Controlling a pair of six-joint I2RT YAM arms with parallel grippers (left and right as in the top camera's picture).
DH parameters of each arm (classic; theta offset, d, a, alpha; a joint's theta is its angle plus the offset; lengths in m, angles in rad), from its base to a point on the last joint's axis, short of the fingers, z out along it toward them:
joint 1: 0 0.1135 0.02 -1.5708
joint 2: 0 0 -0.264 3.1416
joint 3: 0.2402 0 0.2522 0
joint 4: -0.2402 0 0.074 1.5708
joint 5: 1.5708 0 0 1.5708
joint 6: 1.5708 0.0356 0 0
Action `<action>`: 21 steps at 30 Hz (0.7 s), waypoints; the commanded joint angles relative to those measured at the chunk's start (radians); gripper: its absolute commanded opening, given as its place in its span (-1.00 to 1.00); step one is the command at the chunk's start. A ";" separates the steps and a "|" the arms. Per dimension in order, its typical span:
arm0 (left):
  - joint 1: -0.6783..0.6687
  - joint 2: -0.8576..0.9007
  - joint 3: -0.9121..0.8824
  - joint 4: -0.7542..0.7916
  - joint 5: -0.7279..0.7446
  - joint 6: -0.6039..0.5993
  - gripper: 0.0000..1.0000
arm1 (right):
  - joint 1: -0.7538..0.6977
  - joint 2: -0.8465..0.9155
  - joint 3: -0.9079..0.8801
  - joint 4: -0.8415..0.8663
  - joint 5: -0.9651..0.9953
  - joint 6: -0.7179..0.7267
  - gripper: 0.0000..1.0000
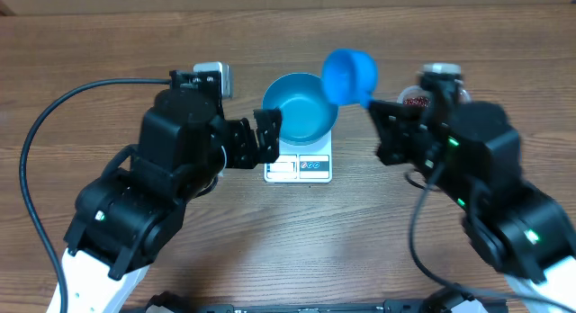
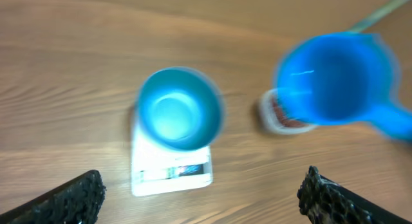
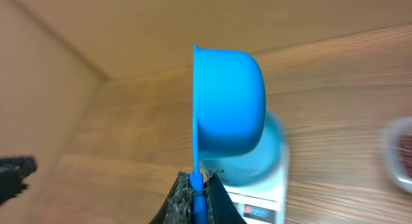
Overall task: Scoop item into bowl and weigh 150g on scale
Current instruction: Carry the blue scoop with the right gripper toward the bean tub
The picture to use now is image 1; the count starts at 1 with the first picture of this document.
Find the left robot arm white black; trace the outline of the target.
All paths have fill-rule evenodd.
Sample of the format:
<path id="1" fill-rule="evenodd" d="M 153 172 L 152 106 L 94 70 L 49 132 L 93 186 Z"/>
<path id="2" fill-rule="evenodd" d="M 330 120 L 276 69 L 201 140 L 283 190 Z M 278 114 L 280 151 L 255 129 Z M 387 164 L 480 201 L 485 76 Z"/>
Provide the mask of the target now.
<path id="1" fill-rule="evenodd" d="M 226 120 L 221 98 L 191 88 L 157 94 L 135 145 L 123 148 L 77 196 L 62 257 L 68 304 L 51 312 L 118 312 L 181 229 L 187 203 L 210 192 L 226 168 L 253 169 L 279 156 L 279 109 Z"/>

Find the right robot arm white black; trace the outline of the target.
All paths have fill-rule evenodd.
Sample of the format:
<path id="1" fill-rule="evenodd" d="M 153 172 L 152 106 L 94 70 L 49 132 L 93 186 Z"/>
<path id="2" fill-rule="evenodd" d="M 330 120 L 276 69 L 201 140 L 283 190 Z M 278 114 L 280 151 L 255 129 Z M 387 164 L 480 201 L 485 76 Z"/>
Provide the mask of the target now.
<path id="1" fill-rule="evenodd" d="M 382 163 L 411 164 L 426 182 L 409 224 L 409 251 L 421 272 L 459 300 L 523 300 L 532 312 L 575 310 L 575 228 L 557 201 L 523 178 L 520 136 L 499 105 L 373 101 L 368 111 Z M 434 187 L 464 210 L 473 249 L 507 277 L 510 293 L 450 282 L 421 262 L 416 224 Z"/>

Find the blue plastic scoop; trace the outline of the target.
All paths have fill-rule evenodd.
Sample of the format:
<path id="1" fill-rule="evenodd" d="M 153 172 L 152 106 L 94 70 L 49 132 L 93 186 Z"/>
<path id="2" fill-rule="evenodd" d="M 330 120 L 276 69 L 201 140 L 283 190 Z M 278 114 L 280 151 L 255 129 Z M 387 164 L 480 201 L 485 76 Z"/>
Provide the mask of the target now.
<path id="1" fill-rule="evenodd" d="M 321 85 L 330 103 L 345 106 L 359 104 L 368 109 L 378 84 L 378 67 L 366 52 L 336 49 L 325 59 Z"/>

